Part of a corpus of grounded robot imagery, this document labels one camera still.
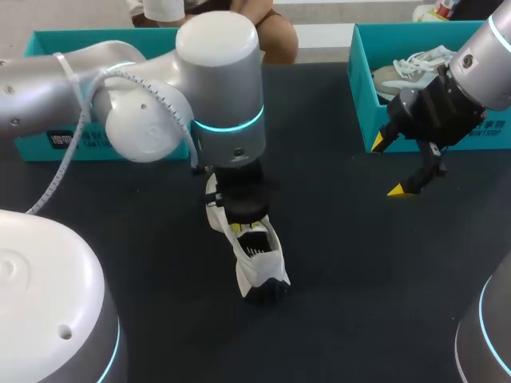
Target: white sneaker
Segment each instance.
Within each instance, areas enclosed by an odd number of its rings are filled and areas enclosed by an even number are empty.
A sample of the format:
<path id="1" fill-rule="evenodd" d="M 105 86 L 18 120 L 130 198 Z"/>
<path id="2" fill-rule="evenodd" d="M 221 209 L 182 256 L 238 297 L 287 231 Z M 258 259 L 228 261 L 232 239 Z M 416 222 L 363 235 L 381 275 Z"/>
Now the white sneaker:
<path id="1" fill-rule="evenodd" d="M 427 52 L 414 53 L 407 60 L 394 60 L 393 65 L 372 73 L 376 93 L 391 101 L 402 89 L 424 89 L 438 75 L 438 67 L 449 64 L 454 54 L 456 52 L 440 45 Z"/>
<path id="2" fill-rule="evenodd" d="M 206 194 L 216 193 L 211 175 Z M 282 247 L 268 217 L 248 225 L 229 224 L 223 207 L 206 206 L 212 229 L 224 233 L 236 256 L 236 277 L 241 295 L 249 301 L 275 301 L 291 285 L 286 273 Z"/>

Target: shoe lace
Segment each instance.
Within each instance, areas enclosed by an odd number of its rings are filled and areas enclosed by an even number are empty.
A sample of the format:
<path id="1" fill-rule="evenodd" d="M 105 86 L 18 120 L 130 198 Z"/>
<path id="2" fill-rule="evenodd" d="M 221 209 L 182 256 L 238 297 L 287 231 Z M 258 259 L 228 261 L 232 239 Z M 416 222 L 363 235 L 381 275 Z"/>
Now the shoe lace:
<path id="1" fill-rule="evenodd" d="M 438 64 L 446 61 L 445 58 L 437 58 L 432 61 L 420 60 L 417 58 L 423 54 L 424 52 L 418 52 L 412 54 L 407 60 L 394 60 L 392 63 L 394 64 L 399 76 L 403 78 L 411 78 L 416 72 L 433 72 Z"/>

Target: black table surface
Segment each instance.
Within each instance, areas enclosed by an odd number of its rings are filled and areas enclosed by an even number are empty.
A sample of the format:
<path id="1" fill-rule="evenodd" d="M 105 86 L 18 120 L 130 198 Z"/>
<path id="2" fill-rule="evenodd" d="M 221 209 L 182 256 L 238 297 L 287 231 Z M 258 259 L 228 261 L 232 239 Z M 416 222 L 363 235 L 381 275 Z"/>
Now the black table surface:
<path id="1" fill-rule="evenodd" d="M 228 241 L 188 165 L 75 163 L 42 215 L 96 251 L 129 342 L 129 382 L 459 382 L 458 322 L 511 247 L 511 153 L 448 152 L 418 198 L 386 193 L 417 154 L 366 154 L 344 64 L 264 70 L 271 221 L 291 277 L 240 298 Z M 0 208 L 56 164 L 0 151 Z"/>

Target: white cable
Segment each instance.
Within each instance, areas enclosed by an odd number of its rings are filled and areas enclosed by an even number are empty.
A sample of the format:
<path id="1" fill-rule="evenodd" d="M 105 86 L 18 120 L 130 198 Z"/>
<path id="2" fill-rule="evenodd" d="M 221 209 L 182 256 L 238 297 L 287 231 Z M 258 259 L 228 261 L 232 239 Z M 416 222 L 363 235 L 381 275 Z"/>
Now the white cable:
<path id="1" fill-rule="evenodd" d="M 145 80 L 133 75 L 126 73 L 119 69 L 114 70 L 107 70 L 106 72 L 103 72 L 102 74 L 99 74 L 91 83 L 89 91 L 87 92 L 87 95 L 85 96 L 85 105 L 91 105 L 91 102 L 93 100 L 94 94 L 96 93 L 97 89 L 102 85 L 103 81 L 105 81 L 107 78 L 111 77 L 121 77 L 125 80 L 131 81 L 132 83 L 139 85 L 140 87 L 144 88 L 147 92 L 149 92 L 151 95 L 154 96 L 154 98 L 160 102 L 161 105 L 163 105 L 172 115 L 174 120 L 176 121 L 181 136 L 184 139 L 184 142 L 186 143 L 186 146 L 188 147 L 188 150 L 190 151 L 190 162 L 192 165 L 192 168 L 197 168 L 199 166 L 199 157 L 197 155 L 196 147 L 193 143 L 192 136 L 190 135 L 190 132 L 188 130 L 188 127 L 183 123 L 181 120 L 179 114 L 174 109 L 174 107 L 165 100 L 165 97 L 159 96 L 158 89 L 155 89 L 151 85 L 146 85 Z M 57 173 L 55 173 L 55 176 L 51 180 L 50 185 L 44 192 L 44 194 L 41 196 L 39 201 L 36 202 L 35 205 L 33 205 L 26 214 L 37 214 L 39 210 L 50 200 L 51 196 L 55 193 L 55 190 L 57 190 L 58 185 L 62 181 L 62 178 L 64 178 L 65 173 L 67 172 L 67 169 L 69 167 L 69 163 L 71 162 L 74 153 L 76 152 L 78 142 L 80 141 L 81 134 L 83 133 L 83 129 L 85 128 L 86 121 L 89 118 L 89 110 L 83 110 L 80 112 L 80 119 L 78 120 L 77 128 L 73 134 L 73 139 L 69 143 L 69 147 L 65 151 L 64 158 L 62 159 L 62 162 L 60 166 L 58 167 Z"/>

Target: bare leg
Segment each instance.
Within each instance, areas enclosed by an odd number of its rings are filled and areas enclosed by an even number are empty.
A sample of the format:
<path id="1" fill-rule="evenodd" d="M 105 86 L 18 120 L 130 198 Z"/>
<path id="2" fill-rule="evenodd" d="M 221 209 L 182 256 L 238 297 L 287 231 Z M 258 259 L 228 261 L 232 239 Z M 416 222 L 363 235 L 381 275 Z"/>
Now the bare leg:
<path id="1" fill-rule="evenodd" d="M 265 52 L 264 64 L 294 64 L 298 54 L 298 37 L 293 25 L 273 14 L 257 27 L 259 43 Z"/>

